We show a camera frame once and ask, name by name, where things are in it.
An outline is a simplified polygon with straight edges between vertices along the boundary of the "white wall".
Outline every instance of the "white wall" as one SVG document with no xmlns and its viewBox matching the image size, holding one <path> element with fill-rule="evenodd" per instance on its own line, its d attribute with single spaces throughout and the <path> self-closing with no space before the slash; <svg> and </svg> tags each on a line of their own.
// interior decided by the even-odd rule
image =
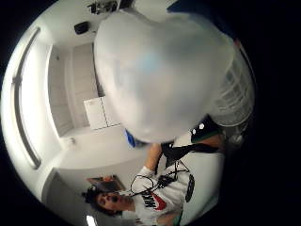
<svg viewBox="0 0 301 226">
<path fill-rule="evenodd" d="M 98 97 L 94 71 L 92 43 L 79 45 L 72 51 L 72 76 L 74 105 L 78 127 L 89 126 L 84 101 Z"/>
<path fill-rule="evenodd" d="M 63 136 L 73 128 L 66 95 L 64 63 L 64 57 L 53 46 L 49 55 L 48 95 L 55 128 L 59 136 Z"/>
</svg>

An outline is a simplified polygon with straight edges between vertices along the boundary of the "person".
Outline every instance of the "person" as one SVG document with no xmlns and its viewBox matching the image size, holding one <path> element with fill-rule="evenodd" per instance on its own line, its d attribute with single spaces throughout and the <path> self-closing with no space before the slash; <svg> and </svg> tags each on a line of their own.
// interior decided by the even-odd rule
<svg viewBox="0 0 301 226">
<path fill-rule="evenodd" d="M 221 150 L 223 138 L 216 134 L 199 143 Z M 155 175 L 155 171 L 161 156 L 161 144 L 151 144 L 145 164 L 132 182 L 131 195 L 103 193 L 96 187 L 91 187 L 87 190 L 86 202 L 109 216 L 120 215 L 122 211 L 132 211 L 145 224 L 173 225 L 174 221 L 181 217 L 190 172 L 181 159 L 177 160 L 160 174 L 171 178 L 171 183 L 163 187 L 156 186 L 160 177 Z"/>
</svg>

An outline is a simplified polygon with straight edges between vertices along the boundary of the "white balloon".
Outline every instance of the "white balloon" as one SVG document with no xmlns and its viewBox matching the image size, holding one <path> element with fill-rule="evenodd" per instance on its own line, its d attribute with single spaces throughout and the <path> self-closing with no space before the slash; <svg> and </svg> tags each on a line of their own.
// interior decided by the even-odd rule
<svg viewBox="0 0 301 226">
<path fill-rule="evenodd" d="M 229 39 L 203 17 L 173 13 L 156 23 L 134 10 L 100 24 L 94 53 L 121 123 L 146 142 L 170 141 L 197 125 L 234 56 Z"/>
</svg>

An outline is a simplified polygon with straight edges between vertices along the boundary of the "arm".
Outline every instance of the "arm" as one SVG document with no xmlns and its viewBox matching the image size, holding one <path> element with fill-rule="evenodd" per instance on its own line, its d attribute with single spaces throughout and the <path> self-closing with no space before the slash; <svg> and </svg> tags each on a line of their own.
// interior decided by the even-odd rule
<svg viewBox="0 0 301 226">
<path fill-rule="evenodd" d="M 144 166 L 149 170 L 155 171 L 161 156 L 161 144 L 151 144 Z"/>
<path fill-rule="evenodd" d="M 157 223 L 165 226 L 172 226 L 173 220 L 179 214 L 164 214 L 157 219 Z"/>
</svg>

